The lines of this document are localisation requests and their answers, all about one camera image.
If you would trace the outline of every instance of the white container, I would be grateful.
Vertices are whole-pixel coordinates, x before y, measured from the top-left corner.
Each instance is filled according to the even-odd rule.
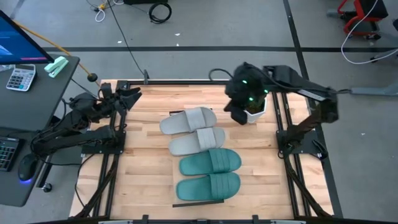
[[[259,117],[261,117],[261,115],[266,113],[266,108],[267,108],[267,98],[264,101],[264,108],[262,109],[261,112],[258,112],[256,114],[251,114],[251,113],[247,112],[246,110],[244,110],[244,112],[248,115],[248,123],[252,124],[252,123],[256,122],[256,120],[259,119]]]

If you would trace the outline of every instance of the slide sandal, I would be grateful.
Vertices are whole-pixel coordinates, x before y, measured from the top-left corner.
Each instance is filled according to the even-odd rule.
[[[238,153],[230,149],[209,149],[180,161],[183,175],[216,174],[232,172],[241,167],[242,160]]]
[[[202,128],[171,140],[169,149],[174,156],[184,156],[219,148],[224,141],[225,133],[222,128]]]
[[[163,134],[192,133],[199,128],[213,127],[216,123],[217,117],[211,109],[197,107],[163,119],[160,130]]]
[[[241,179],[233,172],[209,174],[204,177],[181,180],[176,193],[180,200],[221,200],[234,196]]]

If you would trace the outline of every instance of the yellow cable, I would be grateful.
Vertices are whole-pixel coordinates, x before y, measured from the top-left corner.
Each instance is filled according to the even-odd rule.
[[[69,52],[67,52],[65,49],[63,49],[61,46],[59,46],[58,44],[52,42],[51,40],[48,40],[47,38],[43,37],[42,35],[31,31],[30,29],[28,29],[27,27],[23,26],[22,24],[18,23],[17,21],[14,21],[20,28],[26,30],[27,32],[30,32],[31,34],[35,35],[36,37],[48,42],[49,44],[53,45],[54,47],[58,48],[60,51],[62,51],[63,53],[67,54],[68,56],[72,56]],[[79,66],[87,73],[87,75],[89,77],[92,76],[92,74],[87,70],[87,68],[85,68],[81,63],[79,63]]]

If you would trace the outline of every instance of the red chair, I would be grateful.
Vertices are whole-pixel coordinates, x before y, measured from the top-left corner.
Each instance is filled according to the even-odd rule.
[[[351,28],[355,26],[356,22],[362,20],[372,9],[376,0],[354,0],[355,11],[344,12],[341,8],[347,3],[348,0],[344,0],[337,9],[338,14],[341,14],[340,18],[346,21],[346,25],[344,26],[344,32],[349,34]],[[383,0],[378,0],[376,6],[368,15],[368,17],[362,22],[368,22],[371,25],[370,29],[367,30],[359,30],[359,26],[356,28],[356,31],[353,31],[352,35],[365,35],[365,36],[374,36],[377,35],[379,28],[376,22],[381,21],[382,19],[388,16],[388,12],[386,6],[384,5]]]

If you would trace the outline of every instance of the teal slide sandal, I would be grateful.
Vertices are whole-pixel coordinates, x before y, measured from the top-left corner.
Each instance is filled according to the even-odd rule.
[[[239,175],[230,172],[181,180],[176,192],[180,200],[221,200],[234,196],[240,186]]]
[[[180,172],[183,175],[201,175],[231,172],[241,167],[238,153],[230,149],[209,149],[181,159]]]

